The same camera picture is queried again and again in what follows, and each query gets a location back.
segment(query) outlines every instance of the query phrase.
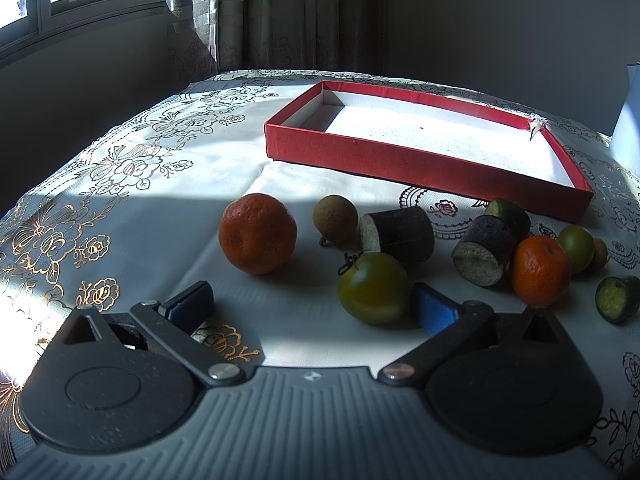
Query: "tablecloth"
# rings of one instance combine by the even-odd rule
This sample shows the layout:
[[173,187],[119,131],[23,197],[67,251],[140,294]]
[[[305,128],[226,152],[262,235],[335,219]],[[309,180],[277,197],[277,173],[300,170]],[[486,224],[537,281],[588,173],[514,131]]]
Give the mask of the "tablecloth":
[[[486,202],[267,158],[264,121],[321,79],[430,92],[546,123],[593,187],[582,225],[606,241],[610,255],[603,271],[573,280],[554,307],[604,392],[588,445],[616,471],[640,454],[640,320],[608,324],[593,302],[602,278],[637,275],[640,262],[640,181],[609,156],[608,137],[466,89],[357,73],[251,70],[191,84],[112,128],[0,222],[1,468],[30,448],[17,399],[75,305],[125,312],[207,280],[216,314],[194,338],[242,365],[368,365],[375,374],[424,341],[420,330],[367,326],[340,307],[335,287],[343,255],[318,245],[311,221],[312,207],[328,194],[348,197],[360,214],[420,206],[437,240],[434,255],[413,278],[456,301],[482,300],[498,312],[524,309],[505,288],[473,286],[452,266],[456,240]],[[71,130],[73,111],[65,113]],[[25,161],[15,177],[34,163]],[[250,192],[280,199],[298,224],[292,261],[267,276],[243,274],[218,245],[222,211]],[[565,225],[531,218],[533,234],[555,237]]]

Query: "green tomato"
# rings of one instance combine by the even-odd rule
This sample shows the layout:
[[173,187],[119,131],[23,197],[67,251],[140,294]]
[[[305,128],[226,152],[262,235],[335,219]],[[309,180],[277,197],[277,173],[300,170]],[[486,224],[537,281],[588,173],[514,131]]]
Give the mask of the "green tomato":
[[338,299],[353,317],[383,324],[409,307],[411,284],[404,267],[386,253],[365,253],[338,281]]

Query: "sugarcane piece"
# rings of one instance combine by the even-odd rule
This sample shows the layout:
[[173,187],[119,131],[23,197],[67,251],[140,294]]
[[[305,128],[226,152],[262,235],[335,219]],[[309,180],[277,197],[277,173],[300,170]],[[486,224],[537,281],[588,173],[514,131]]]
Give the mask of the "sugarcane piece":
[[635,276],[605,278],[596,289],[596,307],[610,323],[622,323],[640,308],[640,279]]
[[477,217],[453,249],[460,276],[479,286],[498,283],[517,245],[513,229],[497,216]]
[[365,252],[390,254],[402,264],[424,262],[433,254],[433,227],[419,206],[362,215],[359,227]]
[[494,198],[484,210],[485,215],[497,216],[505,221],[516,235],[518,243],[529,236],[531,218],[520,206],[503,198]]

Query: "curtain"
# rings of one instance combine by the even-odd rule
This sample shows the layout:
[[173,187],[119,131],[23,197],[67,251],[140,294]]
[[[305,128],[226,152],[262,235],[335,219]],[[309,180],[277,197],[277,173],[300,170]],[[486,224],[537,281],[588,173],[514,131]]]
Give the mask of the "curtain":
[[250,68],[383,73],[385,0],[167,0],[174,86]]

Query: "red box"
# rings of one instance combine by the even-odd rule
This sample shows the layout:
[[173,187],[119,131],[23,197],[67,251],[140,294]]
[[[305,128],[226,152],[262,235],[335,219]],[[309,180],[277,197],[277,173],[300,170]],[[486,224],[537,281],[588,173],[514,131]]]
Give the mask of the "red box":
[[502,197],[578,223],[593,191],[558,140],[544,126],[531,139],[532,127],[527,118],[453,98],[321,81],[266,121],[264,133],[274,160]]

